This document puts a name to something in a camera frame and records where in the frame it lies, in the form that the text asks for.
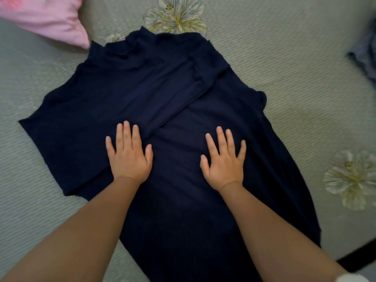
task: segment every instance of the person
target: person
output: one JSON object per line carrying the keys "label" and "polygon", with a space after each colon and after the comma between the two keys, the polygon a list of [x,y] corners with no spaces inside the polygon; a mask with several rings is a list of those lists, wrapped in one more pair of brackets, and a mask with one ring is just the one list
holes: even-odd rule
{"label": "person", "polygon": [[[232,212],[263,281],[334,282],[347,276],[322,249],[242,186],[246,142],[236,156],[231,131],[225,136],[217,127],[217,137],[218,148],[206,134],[211,165],[202,155],[202,173]],[[129,205],[153,162],[151,145],[144,154],[138,126],[131,132],[128,121],[117,126],[116,151],[110,137],[106,148],[114,181],[32,249],[3,282],[102,281]]]}

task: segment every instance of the pink pillow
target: pink pillow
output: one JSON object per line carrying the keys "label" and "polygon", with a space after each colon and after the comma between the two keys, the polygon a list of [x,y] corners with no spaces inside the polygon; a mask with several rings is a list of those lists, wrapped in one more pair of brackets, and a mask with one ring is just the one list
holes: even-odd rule
{"label": "pink pillow", "polygon": [[19,27],[85,49],[89,38],[78,19],[82,0],[0,0],[0,17]]}

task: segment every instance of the person's left hand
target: person's left hand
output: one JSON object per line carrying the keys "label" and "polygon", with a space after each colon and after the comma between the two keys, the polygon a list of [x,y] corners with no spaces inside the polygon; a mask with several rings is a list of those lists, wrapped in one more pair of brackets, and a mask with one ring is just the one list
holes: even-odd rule
{"label": "person's left hand", "polygon": [[114,180],[123,176],[134,179],[140,185],[149,177],[153,163],[152,145],[147,145],[144,155],[137,125],[133,126],[131,134],[128,121],[124,122],[124,127],[118,124],[116,151],[109,136],[106,137],[106,148]]}

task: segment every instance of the person's right arm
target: person's right arm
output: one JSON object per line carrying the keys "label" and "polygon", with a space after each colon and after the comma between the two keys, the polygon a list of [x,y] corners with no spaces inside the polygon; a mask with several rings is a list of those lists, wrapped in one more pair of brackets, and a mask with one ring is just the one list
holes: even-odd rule
{"label": "person's right arm", "polygon": [[334,282],[347,273],[306,236],[287,223],[243,186],[246,143],[235,154],[230,130],[217,127],[219,152],[206,134],[211,165],[202,155],[200,166],[209,185],[232,212],[261,278],[265,282]]}

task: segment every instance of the forearm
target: forearm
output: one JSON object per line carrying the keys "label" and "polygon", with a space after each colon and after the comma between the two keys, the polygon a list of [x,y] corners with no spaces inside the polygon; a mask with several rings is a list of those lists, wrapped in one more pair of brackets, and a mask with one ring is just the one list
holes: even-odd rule
{"label": "forearm", "polygon": [[138,186],[120,177],[29,252],[3,282],[102,281]]}
{"label": "forearm", "polygon": [[221,191],[265,282],[334,282],[346,271],[240,183]]}

